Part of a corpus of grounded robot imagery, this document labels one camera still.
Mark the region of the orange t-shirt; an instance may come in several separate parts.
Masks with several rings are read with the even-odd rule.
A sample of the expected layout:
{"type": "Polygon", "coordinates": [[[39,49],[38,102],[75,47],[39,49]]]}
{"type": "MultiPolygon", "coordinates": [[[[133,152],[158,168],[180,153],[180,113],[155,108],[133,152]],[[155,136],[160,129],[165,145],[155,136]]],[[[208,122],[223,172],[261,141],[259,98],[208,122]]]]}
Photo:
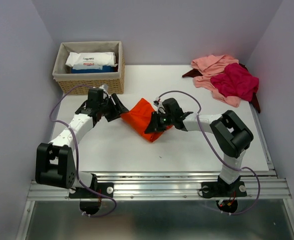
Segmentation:
{"type": "Polygon", "coordinates": [[[150,102],[141,98],[130,111],[121,114],[121,119],[142,138],[152,143],[163,134],[163,132],[145,133],[151,121],[152,112],[154,108],[150,102]]]}

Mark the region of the woven wicker basket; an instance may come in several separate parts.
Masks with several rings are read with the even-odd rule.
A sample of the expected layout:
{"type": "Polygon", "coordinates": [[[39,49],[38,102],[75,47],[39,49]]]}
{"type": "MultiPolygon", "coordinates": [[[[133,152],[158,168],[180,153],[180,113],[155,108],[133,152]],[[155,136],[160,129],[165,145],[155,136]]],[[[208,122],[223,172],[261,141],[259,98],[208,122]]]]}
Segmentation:
{"type": "Polygon", "coordinates": [[[60,44],[52,75],[64,93],[78,85],[99,87],[102,84],[107,84],[108,93],[123,94],[125,85],[125,59],[122,42],[63,42],[60,44]],[[67,58],[71,52],[114,52],[117,66],[112,72],[106,73],[71,73],[71,68],[66,66],[67,58]]]}

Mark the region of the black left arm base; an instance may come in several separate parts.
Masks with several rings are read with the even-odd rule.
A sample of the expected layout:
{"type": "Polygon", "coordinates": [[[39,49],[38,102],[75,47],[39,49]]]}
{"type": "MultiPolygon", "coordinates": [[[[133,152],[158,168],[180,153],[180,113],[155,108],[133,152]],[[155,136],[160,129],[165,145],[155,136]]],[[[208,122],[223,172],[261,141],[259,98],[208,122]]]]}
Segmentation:
{"type": "Polygon", "coordinates": [[[96,192],[98,194],[85,188],[76,187],[69,190],[68,198],[79,201],[79,210],[83,216],[98,218],[109,215],[116,207],[116,203],[113,201],[114,184],[99,182],[96,192]]]}

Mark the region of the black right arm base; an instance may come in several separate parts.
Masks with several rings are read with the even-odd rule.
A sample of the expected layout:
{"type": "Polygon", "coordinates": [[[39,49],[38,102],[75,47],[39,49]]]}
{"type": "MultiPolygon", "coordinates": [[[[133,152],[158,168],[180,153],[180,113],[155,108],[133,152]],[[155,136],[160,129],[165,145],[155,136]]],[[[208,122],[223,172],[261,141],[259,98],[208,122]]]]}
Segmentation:
{"type": "Polygon", "coordinates": [[[246,187],[239,176],[233,183],[227,184],[218,176],[217,181],[201,183],[198,195],[205,199],[221,198],[216,200],[216,206],[223,213],[234,214],[238,208],[237,198],[247,196],[246,187]]]}

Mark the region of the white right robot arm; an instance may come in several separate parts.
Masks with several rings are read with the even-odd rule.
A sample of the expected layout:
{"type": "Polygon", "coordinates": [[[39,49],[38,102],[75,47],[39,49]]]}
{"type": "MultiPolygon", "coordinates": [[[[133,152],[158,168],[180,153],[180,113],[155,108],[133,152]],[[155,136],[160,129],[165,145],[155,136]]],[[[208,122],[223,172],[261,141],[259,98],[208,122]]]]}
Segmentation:
{"type": "Polygon", "coordinates": [[[154,101],[157,110],[152,112],[144,133],[161,133],[170,126],[185,132],[201,132],[210,148],[222,163],[218,176],[218,192],[228,195],[235,189],[240,177],[241,164],[246,150],[253,141],[253,134],[238,115],[228,110],[222,114],[203,115],[186,111],[174,98],[154,101]]]}

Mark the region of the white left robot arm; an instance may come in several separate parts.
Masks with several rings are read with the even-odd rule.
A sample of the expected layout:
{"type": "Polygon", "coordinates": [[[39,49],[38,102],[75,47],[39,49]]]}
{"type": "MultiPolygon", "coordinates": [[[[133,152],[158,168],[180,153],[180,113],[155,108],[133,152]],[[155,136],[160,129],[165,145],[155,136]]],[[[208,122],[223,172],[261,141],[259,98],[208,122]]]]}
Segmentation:
{"type": "Polygon", "coordinates": [[[35,179],[38,184],[71,189],[80,188],[87,197],[98,191],[97,177],[79,171],[78,144],[101,118],[108,122],[120,118],[128,109],[116,94],[108,94],[106,84],[91,87],[87,99],[75,111],[70,123],[49,143],[41,143],[36,153],[35,179]]]}

